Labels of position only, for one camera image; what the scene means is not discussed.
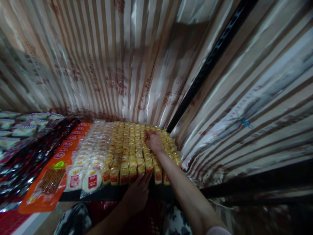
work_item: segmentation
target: human hand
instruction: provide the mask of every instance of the human hand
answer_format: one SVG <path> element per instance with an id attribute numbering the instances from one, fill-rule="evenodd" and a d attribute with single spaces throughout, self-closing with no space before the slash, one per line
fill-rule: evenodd
<path id="1" fill-rule="evenodd" d="M 147 131 L 146 137 L 147 137 L 146 144 L 154 153 L 162 149 L 162 139 L 158 132 Z"/>
<path id="2" fill-rule="evenodd" d="M 150 179 L 151 174 L 141 174 L 126 191 L 121 203 L 130 217 L 144 209 L 148 200 Z"/>

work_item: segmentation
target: pink sleeve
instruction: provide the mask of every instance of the pink sleeve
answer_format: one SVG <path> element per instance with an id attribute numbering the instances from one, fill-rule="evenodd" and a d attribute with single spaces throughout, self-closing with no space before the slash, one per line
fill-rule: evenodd
<path id="1" fill-rule="evenodd" d="M 210 228 L 206 235 L 231 235 L 231 234 L 226 229 L 219 226 L 215 226 Z"/>

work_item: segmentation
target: striped curtain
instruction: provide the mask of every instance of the striped curtain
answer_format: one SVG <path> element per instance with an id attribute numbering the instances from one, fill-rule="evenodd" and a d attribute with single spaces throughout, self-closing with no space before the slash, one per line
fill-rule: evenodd
<path id="1" fill-rule="evenodd" d="M 1 108 L 166 126 L 238 2 L 3 0 Z"/>
<path id="2" fill-rule="evenodd" d="M 172 133 L 187 175 L 207 187 L 312 158 L 312 65 L 309 2 L 259 1 Z"/>

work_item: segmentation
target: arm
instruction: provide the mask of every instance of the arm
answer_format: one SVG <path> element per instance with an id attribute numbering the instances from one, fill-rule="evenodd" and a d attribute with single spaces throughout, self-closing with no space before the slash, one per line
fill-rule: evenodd
<path id="1" fill-rule="evenodd" d="M 214 226 L 227 229 L 200 190 L 166 154 L 158 133 L 147 133 L 147 145 L 159 158 L 176 198 L 187 216 L 192 233 L 205 235 Z"/>
<path id="2" fill-rule="evenodd" d="M 150 179 L 151 174 L 140 175 L 111 214 L 93 227 L 87 235 L 119 234 L 130 217 L 145 207 Z"/>

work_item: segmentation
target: black shelf edge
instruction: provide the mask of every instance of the black shelf edge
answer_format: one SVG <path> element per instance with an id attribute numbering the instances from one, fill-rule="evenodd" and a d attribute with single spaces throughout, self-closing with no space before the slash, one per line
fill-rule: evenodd
<path id="1" fill-rule="evenodd" d="M 106 185 L 102 189 L 80 199 L 81 190 L 63 192 L 59 201 L 120 201 L 128 189 L 128 185 L 111 186 Z M 172 201 L 176 200 L 172 187 L 155 185 L 154 181 L 149 183 L 149 199 Z"/>

